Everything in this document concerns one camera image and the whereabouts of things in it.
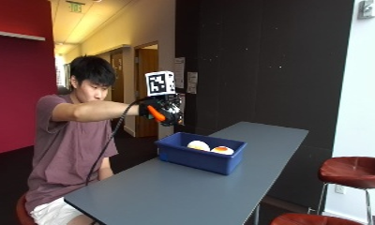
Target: ceiling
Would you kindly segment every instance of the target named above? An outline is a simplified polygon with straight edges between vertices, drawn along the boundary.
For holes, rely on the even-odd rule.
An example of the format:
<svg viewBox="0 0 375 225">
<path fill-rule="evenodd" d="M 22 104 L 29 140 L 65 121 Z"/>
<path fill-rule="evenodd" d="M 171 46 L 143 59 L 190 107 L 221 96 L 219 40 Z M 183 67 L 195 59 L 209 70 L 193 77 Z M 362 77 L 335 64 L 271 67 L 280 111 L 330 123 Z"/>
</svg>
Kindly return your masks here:
<svg viewBox="0 0 375 225">
<path fill-rule="evenodd" d="M 49 0 L 55 54 L 69 53 L 123 12 L 134 0 Z"/>
</svg>

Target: young man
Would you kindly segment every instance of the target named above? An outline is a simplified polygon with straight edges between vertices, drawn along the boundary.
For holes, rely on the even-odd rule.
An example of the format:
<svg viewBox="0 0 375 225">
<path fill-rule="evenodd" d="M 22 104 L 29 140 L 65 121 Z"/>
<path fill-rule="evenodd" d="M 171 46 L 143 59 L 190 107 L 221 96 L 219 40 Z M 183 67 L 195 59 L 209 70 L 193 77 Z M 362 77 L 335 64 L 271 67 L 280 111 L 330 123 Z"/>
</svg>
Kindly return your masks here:
<svg viewBox="0 0 375 225">
<path fill-rule="evenodd" d="M 63 196 L 86 185 L 90 169 L 111 134 L 110 119 L 122 116 L 129 104 L 105 101 L 115 81 L 110 63 L 81 56 L 70 64 L 73 91 L 50 95 L 37 104 L 33 172 L 27 210 L 38 224 L 91 224 L 93 219 L 65 203 Z M 147 101 L 129 115 L 149 116 Z M 94 169 L 90 182 L 113 176 L 109 157 L 118 154 L 114 141 Z"/>
</svg>

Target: baseboard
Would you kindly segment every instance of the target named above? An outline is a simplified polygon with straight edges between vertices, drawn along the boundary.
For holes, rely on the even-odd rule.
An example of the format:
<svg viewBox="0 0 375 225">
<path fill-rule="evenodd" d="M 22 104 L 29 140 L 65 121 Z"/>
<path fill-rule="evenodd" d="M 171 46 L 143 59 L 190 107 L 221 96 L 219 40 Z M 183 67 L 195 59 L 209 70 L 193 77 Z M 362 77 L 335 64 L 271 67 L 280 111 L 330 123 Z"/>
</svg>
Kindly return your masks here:
<svg viewBox="0 0 375 225">
<path fill-rule="evenodd" d="M 125 132 L 129 133 L 133 137 L 137 137 L 135 131 L 125 126 Z"/>
<path fill-rule="evenodd" d="M 343 215 L 343 214 L 339 214 L 336 212 L 331 212 L 331 211 L 327 211 L 327 210 L 323 212 L 323 215 L 330 216 L 330 217 L 336 217 L 336 218 L 346 218 L 348 220 L 352 220 L 352 221 L 356 221 L 359 223 L 367 224 L 366 219 L 360 219 L 359 217 L 350 217 L 348 215 Z"/>
<path fill-rule="evenodd" d="M 287 202 L 284 200 L 280 200 L 278 198 L 274 198 L 271 196 L 266 196 L 262 200 L 262 203 L 266 203 L 268 205 L 272 205 L 280 209 L 284 209 L 292 213 L 302 213 L 306 214 L 308 213 L 308 207 L 304 207 L 296 203 Z"/>
</svg>

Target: doorway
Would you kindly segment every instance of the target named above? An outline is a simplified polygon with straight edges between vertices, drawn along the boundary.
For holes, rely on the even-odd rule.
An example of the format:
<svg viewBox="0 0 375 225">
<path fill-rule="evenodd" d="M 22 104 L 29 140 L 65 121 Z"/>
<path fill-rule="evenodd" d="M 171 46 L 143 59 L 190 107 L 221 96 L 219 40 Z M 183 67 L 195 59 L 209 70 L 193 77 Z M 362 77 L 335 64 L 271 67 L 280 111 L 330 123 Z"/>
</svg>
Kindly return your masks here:
<svg viewBox="0 0 375 225">
<path fill-rule="evenodd" d="M 137 99 L 149 96 L 146 74 L 159 70 L 158 42 L 135 48 L 135 93 Z M 154 119 L 135 117 L 135 137 L 153 137 L 159 134 L 159 124 Z"/>
<path fill-rule="evenodd" d="M 110 61 L 115 71 L 115 83 L 111 87 L 111 100 L 125 102 L 125 72 L 123 72 L 123 52 L 113 52 L 110 54 Z M 119 118 L 111 120 L 111 126 L 115 128 Z"/>
</svg>

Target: black cable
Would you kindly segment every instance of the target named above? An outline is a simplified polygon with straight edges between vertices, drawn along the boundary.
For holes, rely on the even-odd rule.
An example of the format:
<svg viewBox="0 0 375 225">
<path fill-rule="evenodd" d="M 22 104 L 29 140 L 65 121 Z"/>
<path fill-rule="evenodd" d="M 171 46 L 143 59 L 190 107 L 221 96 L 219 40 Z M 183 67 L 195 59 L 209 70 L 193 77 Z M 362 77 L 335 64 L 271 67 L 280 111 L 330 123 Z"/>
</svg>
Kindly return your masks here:
<svg viewBox="0 0 375 225">
<path fill-rule="evenodd" d="M 94 169 L 95 169 L 95 167 L 97 167 L 97 164 L 98 164 L 98 162 L 99 162 L 99 160 L 101 160 L 101 157 L 103 156 L 103 154 L 105 154 L 105 152 L 106 152 L 106 149 L 109 148 L 110 141 L 111 141 L 111 139 L 114 138 L 114 135 L 115 135 L 115 133 L 117 133 L 117 131 L 118 131 L 118 129 L 119 129 L 122 123 L 123 123 L 123 120 L 125 120 L 125 118 L 126 118 L 126 116 L 127 116 L 127 113 L 129 113 L 130 108 L 131 108 L 139 101 L 143 101 L 143 100 L 147 100 L 147 99 L 149 99 L 147 97 L 145 97 L 145 98 L 142 98 L 142 99 L 138 99 L 138 100 L 135 100 L 133 103 L 130 103 L 130 105 L 127 106 L 127 108 L 126 108 L 126 110 L 125 110 L 125 112 L 123 112 L 123 114 L 122 114 L 122 116 L 121 116 L 121 120 L 118 121 L 118 124 L 117 124 L 117 126 L 115 126 L 115 129 L 114 129 L 114 131 L 113 131 L 113 133 L 111 133 L 111 135 L 110 135 L 109 141 L 107 141 L 107 143 L 106 143 L 106 145 L 105 145 L 105 147 L 103 147 L 103 149 L 102 149 L 102 152 L 101 152 L 101 154 L 99 154 L 99 157 L 98 157 L 98 159 L 95 160 L 95 163 L 93 164 L 93 166 L 91 166 L 91 168 L 90 168 L 90 173 L 89 173 L 87 180 L 86 180 L 86 186 L 87 186 L 89 183 L 90 183 L 90 177 L 91 177 L 91 175 L 93 175 L 93 171 L 94 171 Z"/>
</svg>

